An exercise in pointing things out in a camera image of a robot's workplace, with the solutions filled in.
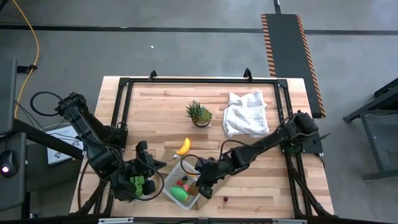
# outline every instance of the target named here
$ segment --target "plastic bin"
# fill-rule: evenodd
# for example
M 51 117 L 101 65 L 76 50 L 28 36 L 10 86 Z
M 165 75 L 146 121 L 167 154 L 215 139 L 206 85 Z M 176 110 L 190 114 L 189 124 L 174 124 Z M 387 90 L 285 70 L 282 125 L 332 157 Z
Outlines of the plastic bin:
M 184 169 L 187 170 L 188 172 L 193 172 L 193 173 L 197 172 L 195 170 L 195 168 L 189 162 L 182 161 L 182 163 L 183 163 Z M 176 198 L 174 198 L 173 195 L 170 193 L 170 188 L 174 187 L 174 186 L 178 186 L 177 181 L 185 175 L 188 177 L 187 184 L 189 186 L 191 186 L 191 184 L 193 182 L 197 181 L 198 177 L 199 177 L 199 175 L 197 175 L 196 177 L 192 177 L 192 176 L 186 174 L 182 170 L 180 163 L 178 163 L 177 165 L 175 165 L 173 170 L 170 172 L 170 174 L 164 180 L 163 193 L 165 193 L 167 196 L 169 196 L 169 198 L 171 198 L 177 205 L 182 207 L 184 210 L 189 210 L 196 203 L 200 194 L 198 194 L 197 196 L 190 195 L 186 202 L 181 202 L 181 201 L 177 200 Z

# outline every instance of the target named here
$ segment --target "white cloth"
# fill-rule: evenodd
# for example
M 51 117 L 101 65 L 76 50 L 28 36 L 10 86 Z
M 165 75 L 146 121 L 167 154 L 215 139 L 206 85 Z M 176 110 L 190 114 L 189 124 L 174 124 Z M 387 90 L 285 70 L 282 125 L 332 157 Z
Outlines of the white cloth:
M 237 134 L 248 134 L 251 138 L 259 138 L 268 134 L 266 106 L 262 91 L 255 91 L 242 97 L 230 93 L 228 107 L 224 110 L 225 135 L 231 138 Z

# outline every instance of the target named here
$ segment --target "small red item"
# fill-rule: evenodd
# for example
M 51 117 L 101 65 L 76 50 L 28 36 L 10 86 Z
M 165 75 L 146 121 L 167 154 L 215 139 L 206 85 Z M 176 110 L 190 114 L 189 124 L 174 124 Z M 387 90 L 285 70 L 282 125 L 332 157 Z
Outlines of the small red item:
M 223 201 L 224 201 L 224 204 L 223 204 L 223 209 L 224 209 L 225 203 L 228 201 L 228 197 L 225 196 L 225 197 L 223 198 Z

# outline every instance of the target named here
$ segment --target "wooden tabletop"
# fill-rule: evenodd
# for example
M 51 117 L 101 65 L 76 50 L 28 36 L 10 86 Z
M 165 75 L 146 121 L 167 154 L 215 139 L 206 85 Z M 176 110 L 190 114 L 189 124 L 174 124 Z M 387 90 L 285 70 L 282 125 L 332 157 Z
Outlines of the wooden tabletop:
M 120 77 L 104 77 L 99 93 L 95 116 L 110 124 Z M 310 113 L 305 85 L 302 79 L 288 78 L 293 110 Z M 227 107 L 229 93 L 238 96 L 261 90 L 267 103 L 266 116 L 270 132 L 279 124 L 274 87 L 269 84 L 226 83 L 135 83 L 132 89 L 127 125 L 129 137 L 124 159 L 135 156 L 135 146 L 146 140 L 148 149 L 156 159 L 162 158 L 165 149 L 178 150 L 185 138 L 192 140 L 190 154 L 202 157 L 218 157 L 220 144 L 227 139 L 223 132 L 223 110 Z M 213 113 L 207 128 L 198 128 L 186 117 L 185 106 L 197 100 Z M 246 143 L 248 135 L 235 136 Z M 226 144 L 225 148 L 237 146 Z M 307 184 L 324 208 L 333 213 L 326 175 L 320 159 L 303 154 Z M 90 197 L 98 184 L 95 173 L 88 168 L 81 186 L 82 204 Z M 103 199 L 106 202 L 107 191 Z M 223 197 L 228 202 L 223 206 Z M 304 211 L 301 190 L 298 190 L 300 208 Z M 77 192 L 73 198 L 71 212 L 76 211 Z M 112 216 L 129 217 L 212 217 L 212 218 L 293 218 L 292 199 L 285 157 L 279 146 L 257 157 L 250 168 L 232 176 L 212 199 L 199 210 L 182 210 L 177 204 L 161 194 L 149 202 L 114 201 Z

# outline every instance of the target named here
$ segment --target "banana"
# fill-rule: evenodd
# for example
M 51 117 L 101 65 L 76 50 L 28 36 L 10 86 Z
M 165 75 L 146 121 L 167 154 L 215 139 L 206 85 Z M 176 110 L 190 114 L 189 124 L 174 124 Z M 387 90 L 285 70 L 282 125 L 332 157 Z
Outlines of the banana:
M 177 151 L 177 154 L 182 156 L 185 153 L 188 152 L 189 148 L 191 147 L 191 140 L 189 138 L 185 138 L 184 144 L 180 148 L 180 150 Z

